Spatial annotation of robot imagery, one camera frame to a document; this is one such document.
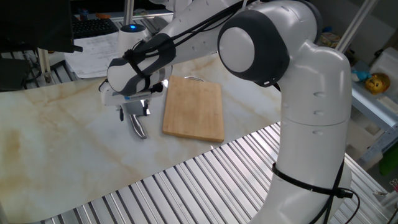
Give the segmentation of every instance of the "metal grating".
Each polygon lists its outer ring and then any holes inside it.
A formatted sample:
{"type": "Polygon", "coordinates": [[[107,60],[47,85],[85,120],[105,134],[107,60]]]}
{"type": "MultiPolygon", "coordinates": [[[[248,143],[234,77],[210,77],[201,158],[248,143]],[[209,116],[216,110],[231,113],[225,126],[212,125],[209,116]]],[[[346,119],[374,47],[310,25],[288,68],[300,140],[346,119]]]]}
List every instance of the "metal grating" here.
{"type": "MultiPolygon", "coordinates": [[[[248,223],[271,184],[279,152],[279,123],[154,174],[39,223],[248,223]]],[[[352,223],[385,223],[391,216],[371,196],[384,189],[351,158],[351,188],[361,197],[352,223]]],[[[356,199],[346,199],[330,223],[344,223],[356,199]]]]}

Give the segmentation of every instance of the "cutting board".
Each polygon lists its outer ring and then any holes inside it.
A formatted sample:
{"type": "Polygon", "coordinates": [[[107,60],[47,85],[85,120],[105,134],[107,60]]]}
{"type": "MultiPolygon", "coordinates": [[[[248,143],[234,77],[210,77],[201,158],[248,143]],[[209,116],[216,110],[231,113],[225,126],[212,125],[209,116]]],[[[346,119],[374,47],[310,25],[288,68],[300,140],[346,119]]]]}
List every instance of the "cutting board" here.
{"type": "Polygon", "coordinates": [[[220,84],[172,75],[167,90],[163,133],[223,142],[224,120],[220,84]]]}

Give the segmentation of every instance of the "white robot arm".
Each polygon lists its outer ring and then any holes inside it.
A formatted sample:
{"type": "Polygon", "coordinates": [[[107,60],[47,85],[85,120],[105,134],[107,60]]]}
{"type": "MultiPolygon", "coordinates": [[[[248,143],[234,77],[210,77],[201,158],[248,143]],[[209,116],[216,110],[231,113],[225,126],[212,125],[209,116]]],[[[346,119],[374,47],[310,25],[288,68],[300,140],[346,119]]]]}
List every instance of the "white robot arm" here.
{"type": "Polygon", "coordinates": [[[264,87],[278,82],[280,151],[266,201],[251,223],[327,223],[342,198],[352,197],[343,190],[351,183],[343,163],[351,109],[348,60],[314,44],[322,20],[308,2],[248,1],[241,8],[240,0],[193,1],[151,40],[114,59],[101,91],[125,97],[151,91],[170,76],[171,65],[216,51],[237,77],[264,87]]]}

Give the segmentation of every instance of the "white table surface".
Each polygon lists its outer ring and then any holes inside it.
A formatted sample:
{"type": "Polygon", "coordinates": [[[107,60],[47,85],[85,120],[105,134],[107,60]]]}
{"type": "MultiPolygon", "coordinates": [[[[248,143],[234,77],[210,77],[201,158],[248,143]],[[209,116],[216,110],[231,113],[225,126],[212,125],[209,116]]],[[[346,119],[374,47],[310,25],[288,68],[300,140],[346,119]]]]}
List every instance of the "white table surface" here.
{"type": "MultiPolygon", "coordinates": [[[[217,55],[173,75],[221,84],[224,143],[280,120],[280,93],[236,78],[217,55]]],[[[11,223],[58,215],[224,144],[162,134],[165,95],[140,117],[148,139],[139,139],[102,105],[102,80],[0,93],[0,202],[11,223]]]]}

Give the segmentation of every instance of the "monitor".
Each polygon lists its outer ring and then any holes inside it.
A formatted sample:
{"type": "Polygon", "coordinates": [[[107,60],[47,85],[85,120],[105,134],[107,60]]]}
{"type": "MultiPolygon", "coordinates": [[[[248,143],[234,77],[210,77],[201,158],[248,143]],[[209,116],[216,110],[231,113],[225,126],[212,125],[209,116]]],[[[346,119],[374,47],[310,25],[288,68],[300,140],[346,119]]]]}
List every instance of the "monitor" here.
{"type": "Polygon", "coordinates": [[[69,0],[1,1],[0,15],[0,49],[28,44],[57,52],[83,50],[73,44],[69,0]]]}

